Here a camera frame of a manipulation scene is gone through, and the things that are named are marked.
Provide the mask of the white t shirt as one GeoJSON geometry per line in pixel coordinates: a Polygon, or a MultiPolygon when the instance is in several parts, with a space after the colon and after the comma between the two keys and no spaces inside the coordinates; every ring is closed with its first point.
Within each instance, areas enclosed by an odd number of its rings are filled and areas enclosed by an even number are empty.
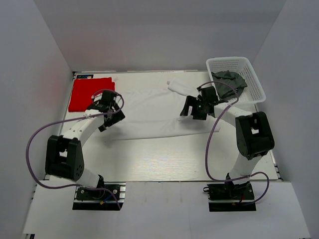
{"type": "Polygon", "coordinates": [[[220,131],[215,118],[195,120],[180,116],[187,96],[197,96],[195,87],[181,80],[167,82],[167,89],[143,89],[122,93],[125,118],[107,130],[113,140],[175,137],[220,131]]]}

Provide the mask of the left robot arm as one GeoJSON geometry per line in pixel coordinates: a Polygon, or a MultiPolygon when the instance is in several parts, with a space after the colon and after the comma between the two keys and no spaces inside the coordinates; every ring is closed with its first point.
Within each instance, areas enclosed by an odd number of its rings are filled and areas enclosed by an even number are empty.
{"type": "Polygon", "coordinates": [[[77,123],[62,135],[52,135],[48,139],[46,174],[88,187],[88,193],[95,199],[104,196],[104,179],[85,168],[82,146],[96,130],[104,132],[125,118],[116,103],[119,96],[114,91],[104,90],[86,109],[83,119],[77,120],[77,123]]]}

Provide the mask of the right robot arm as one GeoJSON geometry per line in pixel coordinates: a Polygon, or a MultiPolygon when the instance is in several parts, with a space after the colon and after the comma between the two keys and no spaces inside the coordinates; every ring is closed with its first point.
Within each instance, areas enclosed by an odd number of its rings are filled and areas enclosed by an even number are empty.
{"type": "Polygon", "coordinates": [[[205,168],[208,177],[214,179],[208,169],[208,151],[213,133],[220,120],[235,127],[238,157],[235,165],[227,173],[226,195],[232,199],[238,198],[243,193],[243,187],[250,182],[250,177],[257,163],[268,154],[275,146],[274,137],[264,112],[249,112],[235,106],[239,99],[233,102],[218,100],[216,90],[212,87],[198,88],[200,94],[197,97],[187,96],[181,117],[190,115],[194,120],[206,120],[208,116],[215,118],[212,130],[209,134],[205,149],[205,168]]]}

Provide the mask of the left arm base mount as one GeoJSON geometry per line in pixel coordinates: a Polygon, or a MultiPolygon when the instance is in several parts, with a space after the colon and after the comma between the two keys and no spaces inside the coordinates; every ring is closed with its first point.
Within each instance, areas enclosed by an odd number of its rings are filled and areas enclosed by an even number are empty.
{"type": "Polygon", "coordinates": [[[105,183],[109,191],[92,191],[85,187],[77,187],[73,200],[72,210],[74,211],[119,211],[124,204],[126,183],[105,183]]]}

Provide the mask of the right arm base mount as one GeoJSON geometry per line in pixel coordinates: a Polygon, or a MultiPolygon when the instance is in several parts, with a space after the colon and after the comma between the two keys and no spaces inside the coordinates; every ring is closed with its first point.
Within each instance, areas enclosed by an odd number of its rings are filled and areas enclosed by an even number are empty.
{"type": "Polygon", "coordinates": [[[233,182],[207,184],[203,192],[208,195],[210,212],[254,212],[255,196],[250,181],[237,185],[233,182]]]}

